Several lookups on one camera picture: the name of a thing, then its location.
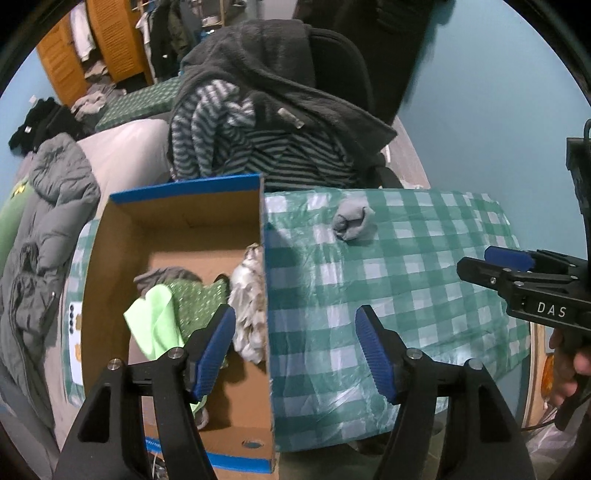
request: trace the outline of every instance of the wooden louvered door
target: wooden louvered door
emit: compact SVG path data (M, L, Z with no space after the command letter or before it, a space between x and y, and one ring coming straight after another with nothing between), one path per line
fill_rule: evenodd
M88 84L74 48L69 15L43 37L37 45L37 53L53 89L64 105L72 106L86 94Z
M86 0L86 8L96 41L109 74L115 83L143 73L152 84L141 34L135 28L139 15L131 11L129 0Z

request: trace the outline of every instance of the striped sweater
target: striped sweater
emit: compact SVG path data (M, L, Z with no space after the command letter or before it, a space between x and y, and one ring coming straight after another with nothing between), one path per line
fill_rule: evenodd
M171 122L174 178L261 173L269 192L355 186L353 162L334 135L302 128L286 108L278 113L295 132L257 129L254 105L236 85L198 85Z

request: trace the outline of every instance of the gray puffer jacket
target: gray puffer jacket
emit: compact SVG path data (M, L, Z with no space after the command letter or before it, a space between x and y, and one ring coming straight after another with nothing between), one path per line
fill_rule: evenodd
M44 142L29 177L28 200L0 281L0 359L48 427L53 415L40 374L43 341L80 231L100 199L90 162L67 134Z

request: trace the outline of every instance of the blue gripper pad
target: blue gripper pad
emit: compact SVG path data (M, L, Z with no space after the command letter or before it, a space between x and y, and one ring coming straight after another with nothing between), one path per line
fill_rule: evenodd
M228 307L197 364L197 381L193 394L201 400L212 392L223 359L230 348L236 330L236 312Z
M484 252L484 260L497 267L519 272L527 272L535 267L535 261L529 252L509 248L488 247Z
M370 321L365 308L370 307L361 307L355 313L355 332L379 394L386 397L389 403L393 403L397 394L394 385L394 369L376 331L376 328L383 330L384 327L379 320L377 321L379 326L374 325L375 322Z

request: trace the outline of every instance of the light green cloth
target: light green cloth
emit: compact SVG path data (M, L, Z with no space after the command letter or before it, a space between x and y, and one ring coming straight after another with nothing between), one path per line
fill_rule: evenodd
M174 317L173 294L166 285L156 285L139 298L123 314L140 350L148 360L156 360L185 341ZM191 405L195 413L205 405L203 397L198 405Z
M14 239L17 237L22 214L31 193L33 193L33 187L27 183L27 179L21 180L15 185L10 197L0 210L0 277L4 272L8 254L14 245Z

